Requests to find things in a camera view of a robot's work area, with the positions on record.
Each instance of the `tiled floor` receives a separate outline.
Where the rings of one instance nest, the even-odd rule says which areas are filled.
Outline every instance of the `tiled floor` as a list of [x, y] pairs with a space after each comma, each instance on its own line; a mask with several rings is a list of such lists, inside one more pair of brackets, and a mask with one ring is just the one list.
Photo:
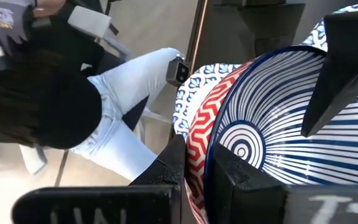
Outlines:
[[[174, 47], [187, 51], [197, 0], [124, 0], [112, 5], [111, 17], [119, 29], [118, 40], [133, 50], [133, 57]], [[175, 88], [166, 86], [152, 110], [167, 118], [173, 113]], [[166, 145], [170, 125], [145, 119], [146, 145], [159, 153]], [[41, 187], [54, 186], [61, 166], [63, 151], [47, 150], [47, 167], [30, 175], [17, 144], [0, 144], [0, 224], [11, 223], [13, 203], [23, 194]], [[60, 186], [127, 185], [129, 181], [110, 170], [69, 153]]]

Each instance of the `work glove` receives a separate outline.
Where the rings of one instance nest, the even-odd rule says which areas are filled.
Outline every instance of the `work glove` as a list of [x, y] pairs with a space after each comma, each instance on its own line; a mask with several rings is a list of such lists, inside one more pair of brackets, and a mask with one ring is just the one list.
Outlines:
[[36, 0], [0, 0], [0, 46], [9, 55], [29, 40], [35, 7]]

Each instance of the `floor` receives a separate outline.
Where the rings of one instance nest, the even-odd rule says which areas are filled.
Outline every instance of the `floor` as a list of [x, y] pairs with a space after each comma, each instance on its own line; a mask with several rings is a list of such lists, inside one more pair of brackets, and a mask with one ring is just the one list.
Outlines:
[[[308, 30], [324, 14], [353, 4], [358, 0], [335, 0], [321, 6], [323, 0], [288, 0], [306, 2], [295, 43], [303, 40]], [[197, 0], [123, 0], [112, 6], [111, 17], [120, 30], [118, 40], [133, 50], [133, 57], [161, 47], [174, 47], [186, 53]], [[166, 86], [152, 110], [171, 117], [175, 89]], [[146, 145], [159, 153], [167, 143], [170, 125], [145, 120]], [[41, 173], [27, 173], [16, 144], [0, 144], [0, 224], [11, 223], [10, 209], [18, 197], [33, 189], [54, 186], [63, 158], [62, 151], [47, 151], [48, 166]], [[127, 185], [128, 180], [94, 165], [80, 156], [69, 153], [59, 186], [113, 186]]]

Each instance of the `person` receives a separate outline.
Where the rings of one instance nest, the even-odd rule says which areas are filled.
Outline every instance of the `person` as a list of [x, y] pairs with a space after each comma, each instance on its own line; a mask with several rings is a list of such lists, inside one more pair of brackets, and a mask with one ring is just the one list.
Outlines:
[[[25, 18], [31, 11], [13, 11], [11, 1], [2, 0], [0, 8], [10, 10], [13, 17]], [[20, 1], [26, 1], [22, 5], [30, 9], [44, 6]], [[21, 27], [29, 25], [15, 22], [11, 28], [0, 26], [0, 43], [4, 38], [15, 44], [27, 39], [31, 45], [23, 32], [26, 27]], [[14, 45], [2, 46], [13, 54]], [[59, 55], [29, 47], [23, 57], [12, 57], [12, 70], [0, 71], [0, 142], [70, 149], [134, 180], [157, 156], [125, 125], [122, 116], [161, 89], [168, 64], [178, 55], [182, 54], [176, 49], [156, 50], [87, 78], [76, 70], [59, 70]]]

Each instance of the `blue and white striped bowl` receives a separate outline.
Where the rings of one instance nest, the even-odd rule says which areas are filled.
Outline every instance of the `blue and white striped bowl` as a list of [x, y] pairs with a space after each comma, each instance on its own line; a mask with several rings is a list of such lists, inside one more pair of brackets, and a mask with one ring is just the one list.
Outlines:
[[285, 184], [358, 184], [358, 98], [317, 134], [300, 134], [325, 55], [288, 47], [261, 56], [236, 80], [212, 130], [206, 182], [219, 142]]

